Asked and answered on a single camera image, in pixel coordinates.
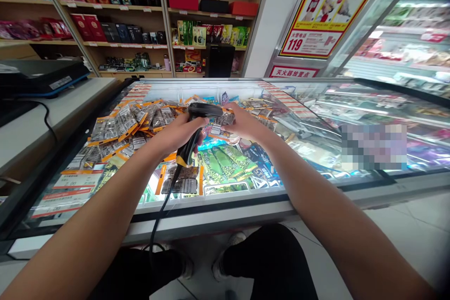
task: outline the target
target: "black box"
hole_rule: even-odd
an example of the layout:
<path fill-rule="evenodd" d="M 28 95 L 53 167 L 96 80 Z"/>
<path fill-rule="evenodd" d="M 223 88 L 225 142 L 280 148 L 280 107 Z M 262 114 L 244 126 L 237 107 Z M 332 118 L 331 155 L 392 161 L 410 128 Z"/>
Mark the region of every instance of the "black box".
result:
<path fill-rule="evenodd" d="M 120 42 L 120 36 L 116 29 L 115 23 L 101 22 L 103 32 L 105 33 L 106 40 L 111 43 Z"/>
<path fill-rule="evenodd" d="M 199 10 L 202 12 L 228 13 L 228 1 L 200 0 Z"/>
<path fill-rule="evenodd" d="M 142 43 L 142 29 L 138 26 L 127 26 L 131 43 Z"/>
<path fill-rule="evenodd" d="M 131 43 L 130 36 L 128 35 L 127 25 L 123 23 L 116 23 L 117 32 L 119 33 L 119 37 L 121 42 L 123 43 Z"/>
<path fill-rule="evenodd" d="M 230 77 L 233 66 L 234 46 L 206 44 L 206 77 Z"/>

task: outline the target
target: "white shoe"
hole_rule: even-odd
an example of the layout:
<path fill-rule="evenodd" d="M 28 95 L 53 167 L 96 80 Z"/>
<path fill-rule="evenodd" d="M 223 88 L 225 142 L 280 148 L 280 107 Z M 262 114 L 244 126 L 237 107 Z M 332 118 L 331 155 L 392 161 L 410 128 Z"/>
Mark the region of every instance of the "white shoe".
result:
<path fill-rule="evenodd" d="M 236 232 L 228 239 L 226 248 L 219 254 L 219 257 L 215 260 L 215 262 L 213 263 L 213 265 L 211 267 L 212 275 L 216 281 L 220 282 L 220 281 L 226 280 L 229 277 L 229 275 L 225 273 L 224 266 L 223 266 L 224 265 L 223 257 L 224 257 L 224 252 L 226 251 L 226 249 L 229 248 L 230 246 L 240 244 L 246 238 L 247 237 L 245 236 L 244 232 Z"/>

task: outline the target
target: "packaged snack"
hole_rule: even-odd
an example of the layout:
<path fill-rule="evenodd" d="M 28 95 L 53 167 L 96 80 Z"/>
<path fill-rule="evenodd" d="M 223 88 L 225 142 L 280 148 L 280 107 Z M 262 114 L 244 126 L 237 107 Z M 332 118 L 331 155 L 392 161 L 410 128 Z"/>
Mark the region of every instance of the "packaged snack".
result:
<path fill-rule="evenodd" d="M 222 30 L 221 42 L 230 44 L 231 43 L 231 32 L 233 30 L 233 25 L 222 25 L 222 26 L 224 28 Z"/>

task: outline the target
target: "gift box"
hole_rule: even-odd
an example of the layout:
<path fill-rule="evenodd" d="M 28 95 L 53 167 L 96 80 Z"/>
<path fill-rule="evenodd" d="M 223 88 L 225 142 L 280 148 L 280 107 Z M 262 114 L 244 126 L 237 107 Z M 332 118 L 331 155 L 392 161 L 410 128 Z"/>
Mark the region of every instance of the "gift box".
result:
<path fill-rule="evenodd" d="M 169 0 L 170 8 L 198 10 L 198 0 Z"/>
<path fill-rule="evenodd" d="M 229 6 L 230 14 L 256 16 L 258 14 L 258 4 L 254 2 L 235 1 Z"/>

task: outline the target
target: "leg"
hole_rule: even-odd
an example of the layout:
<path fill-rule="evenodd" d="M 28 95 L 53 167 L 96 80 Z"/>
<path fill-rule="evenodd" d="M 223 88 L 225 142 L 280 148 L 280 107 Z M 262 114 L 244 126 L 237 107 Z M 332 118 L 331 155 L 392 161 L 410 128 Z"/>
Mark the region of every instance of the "leg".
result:
<path fill-rule="evenodd" d="M 121 248 L 89 300 L 148 300 L 151 294 L 182 274 L 183 257 L 177 251 L 170 249 L 153 256 L 156 267 L 151 270 L 148 251 Z"/>
<path fill-rule="evenodd" d="M 252 299 L 317 299 L 301 246 L 283 225 L 261 227 L 223 256 L 226 274 L 253 278 Z"/>

